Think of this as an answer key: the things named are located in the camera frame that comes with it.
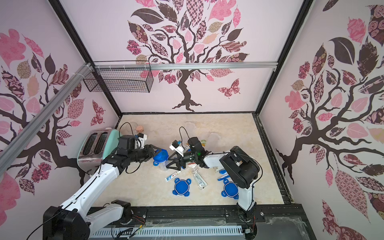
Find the blue lid container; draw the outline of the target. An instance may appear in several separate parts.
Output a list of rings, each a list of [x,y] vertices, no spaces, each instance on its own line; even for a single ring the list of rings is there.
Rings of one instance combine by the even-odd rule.
[[[221,136],[217,133],[210,133],[207,140],[207,146],[217,146],[221,140]]]
[[[153,165],[158,167],[162,171],[167,171],[169,154],[167,150],[160,149],[155,151],[155,156],[153,157]]]
[[[196,135],[197,127],[196,127],[196,125],[194,123],[186,122],[186,123],[184,123],[184,128],[186,129],[186,132],[188,133],[188,135],[190,137]]]

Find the small toothpaste tube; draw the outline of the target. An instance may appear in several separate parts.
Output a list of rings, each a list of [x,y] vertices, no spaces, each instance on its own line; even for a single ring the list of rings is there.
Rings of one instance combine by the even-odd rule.
[[[165,181],[166,182],[169,182],[170,180],[172,180],[173,178],[175,178],[178,174],[180,174],[181,173],[181,171],[176,171],[176,172],[174,172],[174,173],[172,173],[171,175],[169,175],[169,176],[167,176],[166,178],[165,178]]]

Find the clear comb packet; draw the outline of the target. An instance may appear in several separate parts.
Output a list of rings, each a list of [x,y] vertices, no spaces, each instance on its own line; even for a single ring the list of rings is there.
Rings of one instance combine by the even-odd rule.
[[[204,188],[206,188],[208,186],[207,182],[204,180],[204,178],[202,177],[202,175],[200,174],[198,169],[194,169],[192,171],[192,174],[193,174],[194,179],[197,182],[200,190],[203,190]]]

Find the blue toothbrush case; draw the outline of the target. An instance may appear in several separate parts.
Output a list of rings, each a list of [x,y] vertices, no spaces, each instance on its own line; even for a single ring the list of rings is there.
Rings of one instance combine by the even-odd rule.
[[[223,181],[224,179],[227,179],[230,177],[226,170],[220,170],[219,173],[220,173],[220,177],[218,178],[218,181]]]

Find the detached blue container lid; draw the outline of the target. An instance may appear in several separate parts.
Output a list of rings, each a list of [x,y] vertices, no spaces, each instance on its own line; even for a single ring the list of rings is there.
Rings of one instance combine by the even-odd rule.
[[[228,179],[224,179],[223,183],[224,183],[224,187],[223,187],[223,191],[221,192],[222,197],[228,197],[228,198],[238,200],[239,190],[237,185],[234,182],[229,181]]]

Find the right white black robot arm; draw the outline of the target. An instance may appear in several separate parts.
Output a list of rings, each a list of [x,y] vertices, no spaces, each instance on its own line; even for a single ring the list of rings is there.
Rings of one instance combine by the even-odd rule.
[[[186,149],[181,141],[173,141],[170,149],[168,169],[180,171],[189,163],[195,163],[201,168],[223,168],[232,182],[237,186],[238,206],[243,214],[250,216],[256,207],[254,186],[263,176],[261,165],[240,147],[234,146],[228,152],[212,153],[205,150],[197,137],[188,139]]]

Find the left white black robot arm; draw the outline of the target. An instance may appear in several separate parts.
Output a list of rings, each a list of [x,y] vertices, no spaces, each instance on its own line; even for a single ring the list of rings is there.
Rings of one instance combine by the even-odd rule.
[[[125,135],[116,148],[102,160],[90,179],[58,207],[43,215],[44,240],[87,240],[98,230],[116,221],[130,223],[133,212],[128,202],[115,200],[90,214],[89,210],[103,191],[126,171],[131,163],[147,162],[161,149],[144,145],[143,138]]]

